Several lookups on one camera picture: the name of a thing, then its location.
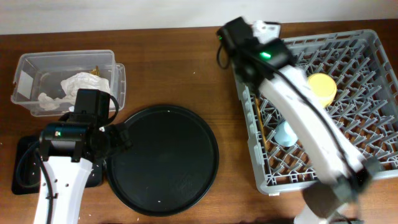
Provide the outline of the white napkin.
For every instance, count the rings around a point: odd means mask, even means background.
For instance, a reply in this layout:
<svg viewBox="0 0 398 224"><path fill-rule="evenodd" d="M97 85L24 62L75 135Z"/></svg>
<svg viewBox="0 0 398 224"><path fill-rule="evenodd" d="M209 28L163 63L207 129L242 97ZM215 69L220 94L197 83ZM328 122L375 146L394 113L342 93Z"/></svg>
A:
<svg viewBox="0 0 398 224"><path fill-rule="evenodd" d="M88 72L80 72L60 82L65 94L63 98L51 98L46 93L38 96L39 106L45 111L52 111L60 107L61 103L68 102L75 104L79 89L95 89L111 93L109 81Z"/></svg>

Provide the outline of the wooden chopstick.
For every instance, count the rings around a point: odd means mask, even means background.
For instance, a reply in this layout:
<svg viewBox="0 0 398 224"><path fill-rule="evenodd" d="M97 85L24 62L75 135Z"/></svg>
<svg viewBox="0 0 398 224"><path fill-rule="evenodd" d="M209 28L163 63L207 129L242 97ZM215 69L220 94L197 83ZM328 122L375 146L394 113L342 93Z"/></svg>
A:
<svg viewBox="0 0 398 224"><path fill-rule="evenodd" d="M264 145L264 153L266 153L267 150L268 150L267 143L266 143L266 135L265 135L265 132L264 132L264 125L263 125L263 122L262 122L261 111L260 111L260 108L259 108L259 100L258 100L258 98L256 96L254 96L254 103L255 103L255 109L256 109L256 113L257 113L257 118L258 118L258 121L259 121L259 129L260 129L260 132L262 134L262 143Z"/></svg>

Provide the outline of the gold foil wrapper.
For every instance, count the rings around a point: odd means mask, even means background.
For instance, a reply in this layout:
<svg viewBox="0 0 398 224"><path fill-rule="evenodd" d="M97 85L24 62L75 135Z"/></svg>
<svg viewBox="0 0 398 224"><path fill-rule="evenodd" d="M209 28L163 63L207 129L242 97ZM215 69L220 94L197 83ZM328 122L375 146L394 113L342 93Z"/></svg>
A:
<svg viewBox="0 0 398 224"><path fill-rule="evenodd" d="M95 75L95 76L98 77L100 75L99 66L96 66L95 69L91 70L90 74Z"/></svg>

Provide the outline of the yellow bowl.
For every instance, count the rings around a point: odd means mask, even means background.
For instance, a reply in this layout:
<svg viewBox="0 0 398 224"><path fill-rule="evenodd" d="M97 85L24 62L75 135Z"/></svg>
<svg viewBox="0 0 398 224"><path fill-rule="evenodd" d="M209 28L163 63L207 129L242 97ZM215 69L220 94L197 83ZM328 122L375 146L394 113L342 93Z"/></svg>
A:
<svg viewBox="0 0 398 224"><path fill-rule="evenodd" d="M331 76L314 73L308 77L308 84L323 108L332 104L336 96L337 85Z"/></svg>

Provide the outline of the blue cup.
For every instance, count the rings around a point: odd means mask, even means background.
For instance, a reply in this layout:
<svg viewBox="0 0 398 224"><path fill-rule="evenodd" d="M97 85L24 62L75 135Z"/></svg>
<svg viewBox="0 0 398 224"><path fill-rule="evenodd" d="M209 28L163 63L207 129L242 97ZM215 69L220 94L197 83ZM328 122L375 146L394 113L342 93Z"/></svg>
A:
<svg viewBox="0 0 398 224"><path fill-rule="evenodd" d="M298 137L287 121L283 121L275 128L275 142L283 147L291 147Z"/></svg>

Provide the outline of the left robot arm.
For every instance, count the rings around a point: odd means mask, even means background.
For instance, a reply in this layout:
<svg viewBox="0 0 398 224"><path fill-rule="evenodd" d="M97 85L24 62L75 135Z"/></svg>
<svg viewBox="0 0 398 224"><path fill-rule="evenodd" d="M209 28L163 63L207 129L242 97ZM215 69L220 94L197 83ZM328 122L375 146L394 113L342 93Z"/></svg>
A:
<svg viewBox="0 0 398 224"><path fill-rule="evenodd" d="M34 146L41 177L35 223L77 223L93 164L120 154L133 143L124 124L109 115L114 96L79 89L75 108L46 125Z"/></svg>

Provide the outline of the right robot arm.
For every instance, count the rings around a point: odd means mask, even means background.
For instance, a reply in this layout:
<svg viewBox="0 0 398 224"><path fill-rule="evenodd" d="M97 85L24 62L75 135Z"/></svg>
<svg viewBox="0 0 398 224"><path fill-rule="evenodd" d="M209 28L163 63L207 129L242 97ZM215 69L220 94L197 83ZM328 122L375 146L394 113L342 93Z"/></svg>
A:
<svg viewBox="0 0 398 224"><path fill-rule="evenodd" d="M216 34L239 81L276 107L315 169L318 180L303 190L305 206L294 223L329 223L358 201L383 167L365 158L335 125L278 34L261 32L264 37L256 36L253 26L238 17Z"/></svg>

